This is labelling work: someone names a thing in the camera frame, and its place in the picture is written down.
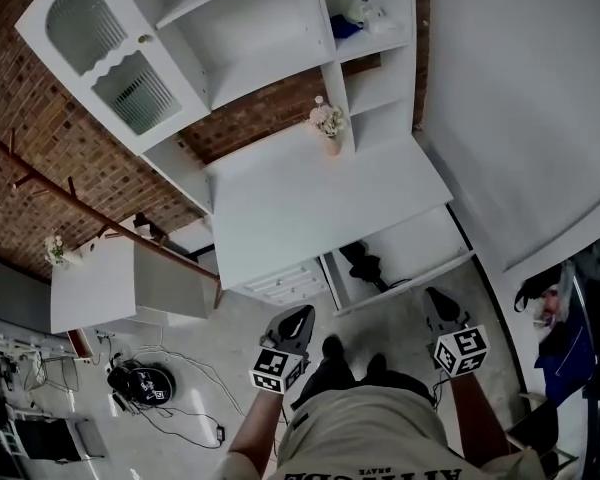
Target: small flower vase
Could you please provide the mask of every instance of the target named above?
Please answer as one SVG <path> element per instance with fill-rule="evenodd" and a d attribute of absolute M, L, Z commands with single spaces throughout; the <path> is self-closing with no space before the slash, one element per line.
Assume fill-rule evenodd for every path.
<path fill-rule="evenodd" d="M 327 134 L 322 134 L 322 142 L 329 156 L 338 156 L 340 153 L 340 143 L 338 137 L 329 137 Z"/>
<path fill-rule="evenodd" d="M 64 251 L 62 253 L 62 259 L 68 261 L 72 265 L 82 265 L 82 255 L 80 251 L 76 249 L 75 251 Z"/>

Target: black shoe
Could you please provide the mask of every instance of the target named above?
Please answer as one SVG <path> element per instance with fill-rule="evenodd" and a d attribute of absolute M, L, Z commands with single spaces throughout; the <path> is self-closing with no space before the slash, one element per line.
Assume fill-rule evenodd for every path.
<path fill-rule="evenodd" d="M 335 334 L 325 338 L 322 344 L 322 357 L 325 359 L 342 359 L 344 357 L 344 347 L 340 338 Z"/>
<path fill-rule="evenodd" d="M 367 366 L 367 376 L 377 375 L 387 371 L 387 358 L 382 354 L 376 354 L 373 359 L 369 361 Z"/>

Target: white wire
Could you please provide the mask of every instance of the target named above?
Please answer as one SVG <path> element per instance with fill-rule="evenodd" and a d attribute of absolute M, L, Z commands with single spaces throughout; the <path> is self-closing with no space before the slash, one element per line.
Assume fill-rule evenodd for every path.
<path fill-rule="evenodd" d="M 187 356 L 185 356 L 183 354 L 180 354 L 179 352 L 171 352 L 171 351 L 167 350 L 166 348 L 164 348 L 162 346 L 162 344 L 160 344 L 158 346 L 153 346 L 153 345 L 142 346 L 142 347 L 139 348 L 138 352 L 136 352 L 135 354 L 133 354 L 133 356 L 131 357 L 131 359 L 135 359 L 136 357 L 141 356 L 141 355 L 158 354 L 158 353 L 165 353 L 165 354 L 167 354 L 169 356 L 178 357 L 180 359 L 183 359 L 190 366 L 193 366 L 194 368 L 196 368 L 197 370 L 199 370 L 200 372 L 202 372 L 211 382 L 214 382 L 215 384 L 217 384 L 218 386 L 220 386 L 222 388 L 222 390 L 224 391 L 225 395 L 227 396 L 227 398 L 229 399 L 229 401 L 233 405 L 234 409 L 238 412 L 238 414 L 240 414 L 240 416 L 246 416 L 245 413 L 240 408 L 240 405 L 238 404 L 238 401 L 231 394 L 231 392 L 229 391 L 229 389 L 227 388 L 227 386 L 224 384 L 224 382 L 222 382 L 222 379 L 218 375 L 218 372 L 215 370 L 215 368 L 213 366 L 211 366 L 211 365 L 208 365 L 208 364 L 205 364 L 205 363 L 201 363 L 200 361 L 196 361 L 195 359 L 191 359 L 190 357 L 187 357 Z M 205 370 L 203 370 L 203 368 L 209 368 L 214 373 L 214 375 L 216 376 L 216 378 L 214 379 Z"/>

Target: cabinet door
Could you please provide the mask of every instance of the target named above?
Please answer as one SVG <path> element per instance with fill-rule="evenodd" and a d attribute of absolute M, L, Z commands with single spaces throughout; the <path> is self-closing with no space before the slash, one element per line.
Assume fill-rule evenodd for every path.
<path fill-rule="evenodd" d="M 209 113 L 133 0 L 34 0 L 16 28 L 136 154 Z"/>
<path fill-rule="evenodd" d="M 329 287 L 318 261 L 309 260 L 233 289 L 275 306 L 293 306 Z"/>

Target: forearm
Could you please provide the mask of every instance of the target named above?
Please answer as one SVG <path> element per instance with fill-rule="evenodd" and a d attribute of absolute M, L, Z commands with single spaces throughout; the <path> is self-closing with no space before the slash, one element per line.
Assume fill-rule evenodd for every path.
<path fill-rule="evenodd" d="M 255 466 L 262 477 L 267 468 L 282 410 L 282 395 L 259 390 L 247 417 L 229 447 L 241 453 Z"/>
<path fill-rule="evenodd" d="M 509 454 L 509 444 L 489 401 L 473 374 L 451 379 L 465 459 L 481 467 Z"/>

